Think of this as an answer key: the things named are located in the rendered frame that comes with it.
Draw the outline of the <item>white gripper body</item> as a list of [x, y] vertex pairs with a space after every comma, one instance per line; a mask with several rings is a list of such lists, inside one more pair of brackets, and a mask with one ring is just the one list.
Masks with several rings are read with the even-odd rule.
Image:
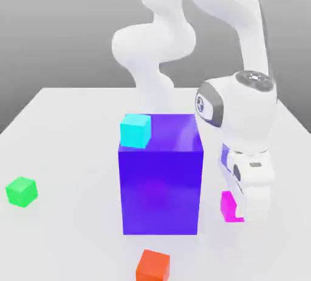
[[231, 189], [244, 193], [247, 187], [270, 186], [275, 172], [268, 150], [256, 154], [245, 154], [222, 144], [220, 166]]

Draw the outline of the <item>small magenta cube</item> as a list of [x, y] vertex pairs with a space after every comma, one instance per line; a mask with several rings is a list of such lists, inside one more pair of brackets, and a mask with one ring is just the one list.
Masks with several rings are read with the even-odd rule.
[[243, 217], [236, 216], [237, 204], [230, 191], [223, 191], [220, 200], [220, 211], [227, 223], [241, 223], [244, 222]]

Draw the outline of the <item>small orange cube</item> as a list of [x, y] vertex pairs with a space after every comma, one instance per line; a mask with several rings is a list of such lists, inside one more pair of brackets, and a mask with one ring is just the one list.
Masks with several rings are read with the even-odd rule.
[[137, 265], [136, 281], [168, 281], [170, 256], [145, 249]]

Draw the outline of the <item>small cyan cube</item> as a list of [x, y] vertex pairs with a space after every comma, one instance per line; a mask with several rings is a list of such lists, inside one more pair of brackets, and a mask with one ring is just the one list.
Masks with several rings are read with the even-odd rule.
[[146, 148], [151, 138], [151, 116], [126, 114], [120, 123], [120, 145], [122, 147]]

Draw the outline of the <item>small green cube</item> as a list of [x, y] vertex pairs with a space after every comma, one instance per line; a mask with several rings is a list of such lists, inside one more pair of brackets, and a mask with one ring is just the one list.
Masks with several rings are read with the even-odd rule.
[[5, 187], [7, 198], [10, 204], [27, 207], [38, 197], [38, 190], [35, 180], [17, 177]]

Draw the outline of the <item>large blue box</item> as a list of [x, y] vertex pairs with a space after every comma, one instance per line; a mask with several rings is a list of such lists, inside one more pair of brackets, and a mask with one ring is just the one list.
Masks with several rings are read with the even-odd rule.
[[194, 114], [153, 114], [146, 148], [119, 147], [125, 235], [197, 234], [203, 146]]

